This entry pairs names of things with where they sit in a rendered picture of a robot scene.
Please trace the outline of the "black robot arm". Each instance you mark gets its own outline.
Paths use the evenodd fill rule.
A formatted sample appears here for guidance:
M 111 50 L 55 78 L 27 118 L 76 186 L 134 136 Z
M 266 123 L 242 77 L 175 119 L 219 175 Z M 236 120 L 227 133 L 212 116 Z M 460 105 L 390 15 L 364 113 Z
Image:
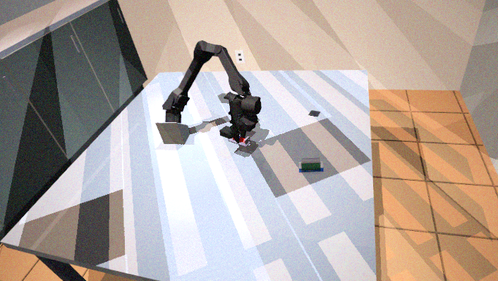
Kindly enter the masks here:
M 262 108 L 260 101 L 261 97 L 251 95 L 248 81 L 238 72 L 227 49 L 221 45 L 207 43 L 204 40 L 201 40 L 196 44 L 194 59 L 189 69 L 180 85 L 172 90 L 167 100 L 162 105 L 163 109 L 166 110 L 166 118 L 163 123 L 181 123 L 181 112 L 190 99 L 188 97 L 188 91 L 203 64 L 207 63 L 213 56 L 219 58 L 229 77 L 230 88 L 238 93 L 233 94 L 230 91 L 224 97 L 224 99 L 229 100 L 230 111 L 244 111 L 243 116 L 238 117 L 237 127 L 242 127 L 248 132 L 252 131 L 258 122 L 257 114 L 260 113 Z M 252 113 L 253 115 L 247 116 L 246 112 Z

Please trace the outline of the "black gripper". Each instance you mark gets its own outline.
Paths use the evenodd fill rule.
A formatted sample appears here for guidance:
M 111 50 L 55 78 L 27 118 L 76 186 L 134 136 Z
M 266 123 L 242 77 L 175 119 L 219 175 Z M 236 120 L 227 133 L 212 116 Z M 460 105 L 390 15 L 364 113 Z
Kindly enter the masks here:
M 245 138 L 245 134 L 246 134 L 246 130 L 242 127 L 238 128 L 237 127 L 237 120 L 238 120 L 238 117 L 239 116 L 243 116 L 243 113 L 244 111 L 241 111 L 241 112 L 228 112 L 229 115 L 231 115 L 231 120 L 229 121 L 230 124 L 232 124 L 230 127 L 229 126 L 225 126 L 224 128 L 222 128 L 219 133 L 220 133 L 220 136 L 223 136 L 225 138 L 234 138 L 234 140 L 239 143 L 240 142 L 240 139 L 239 139 L 239 134 L 241 134 L 241 137 L 244 137 Z

